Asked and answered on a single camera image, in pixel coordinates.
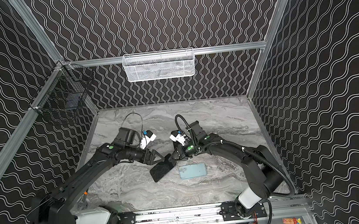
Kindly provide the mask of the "black phone screen up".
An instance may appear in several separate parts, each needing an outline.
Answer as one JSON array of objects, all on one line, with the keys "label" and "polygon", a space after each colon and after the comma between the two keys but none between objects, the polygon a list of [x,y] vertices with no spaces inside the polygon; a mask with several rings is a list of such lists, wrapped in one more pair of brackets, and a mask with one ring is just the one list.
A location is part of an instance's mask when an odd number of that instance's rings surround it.
[{"label": "black phone screen up", "polygon": [[165,175],[167,175],[177,165],[176,160],[168,161],[165,157],[163,162],[156,164],[150,169],[150,174],[154,182],[159,182]]}]

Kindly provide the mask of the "light blue phone case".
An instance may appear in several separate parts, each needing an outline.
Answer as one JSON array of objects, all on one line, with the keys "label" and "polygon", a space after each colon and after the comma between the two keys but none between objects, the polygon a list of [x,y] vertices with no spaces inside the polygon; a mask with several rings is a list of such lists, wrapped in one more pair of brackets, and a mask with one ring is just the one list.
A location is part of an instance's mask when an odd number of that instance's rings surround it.
[{"label": "light blue phone case", "polygon": [[179,167],[180,178],[188,180],[207,176],[207,168],[204,163],[195,163]]}]

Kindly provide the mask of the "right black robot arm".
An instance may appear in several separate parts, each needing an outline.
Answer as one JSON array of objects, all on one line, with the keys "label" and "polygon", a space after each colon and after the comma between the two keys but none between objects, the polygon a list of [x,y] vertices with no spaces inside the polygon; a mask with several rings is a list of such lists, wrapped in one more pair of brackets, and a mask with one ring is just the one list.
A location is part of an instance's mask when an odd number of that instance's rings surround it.
[{"label": "right black robot arm", "polygon": [[174,118],[177,134],[184,142],[174,138],[174,151],[166,159],[168,164],[209,154],[227,159],[242,168],[247,187],[235,199],[237,215],[248,216],[256,204],[262,204],[272,196],[292,197],[295,190],[291,180],[270,150],[262,145],[242,146],[228,141],[215,133],[207,134],[198,121],[188,123],[177,114]]}]

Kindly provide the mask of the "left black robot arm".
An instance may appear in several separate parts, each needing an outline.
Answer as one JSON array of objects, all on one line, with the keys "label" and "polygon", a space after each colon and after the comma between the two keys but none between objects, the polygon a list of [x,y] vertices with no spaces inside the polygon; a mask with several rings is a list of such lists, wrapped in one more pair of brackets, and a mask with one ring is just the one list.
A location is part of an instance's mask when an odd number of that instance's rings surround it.
[{"label": "left black robot arm", "polygon": [[155,139],[151,130],[139,134],[121,127],[113,142],[98,147],[91,159],[65,183],[34,197],[30,224],[120,224],[118,211],[113,208],[77,209],[76,205],[98,178],[119,163],[136,161],[154,165],[162,162],[164,157],[160,153],[147,148]]}]

